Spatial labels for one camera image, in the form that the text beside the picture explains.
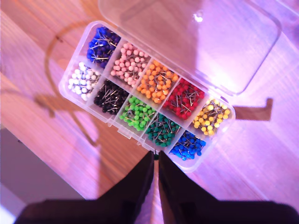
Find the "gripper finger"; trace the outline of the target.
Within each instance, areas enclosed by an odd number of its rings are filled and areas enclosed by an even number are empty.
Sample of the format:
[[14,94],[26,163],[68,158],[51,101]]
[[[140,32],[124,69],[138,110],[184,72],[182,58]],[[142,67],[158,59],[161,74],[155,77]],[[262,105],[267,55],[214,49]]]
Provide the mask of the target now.
[[147,154],[116,185],[96,200],[84,201],[80,224],[133,224],[151,187],[154,154]]
[[190,179],[163,152],[159,153],[159,184],[168,205],[167,218],[177,224],[234,224],[234,212]]

